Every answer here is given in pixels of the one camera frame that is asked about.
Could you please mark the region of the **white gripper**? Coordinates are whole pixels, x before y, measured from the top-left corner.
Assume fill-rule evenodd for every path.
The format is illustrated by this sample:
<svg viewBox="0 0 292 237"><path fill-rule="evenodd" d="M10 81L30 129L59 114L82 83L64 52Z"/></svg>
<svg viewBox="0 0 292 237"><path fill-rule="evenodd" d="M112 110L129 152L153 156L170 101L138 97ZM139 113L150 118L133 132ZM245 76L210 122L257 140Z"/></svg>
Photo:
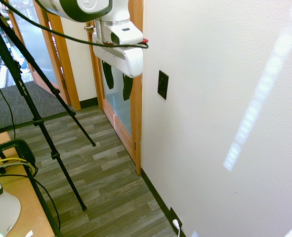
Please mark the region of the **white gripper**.
<svg viewBox="0 0 292 237"><path fill-rule="evenodd" d="M102 60L103 73L109 89L114 88L112 66L123 74L123 99L128 100L133 87L133 78L143 72L143 50L137 47L93 46L96 57Z"/></svg>

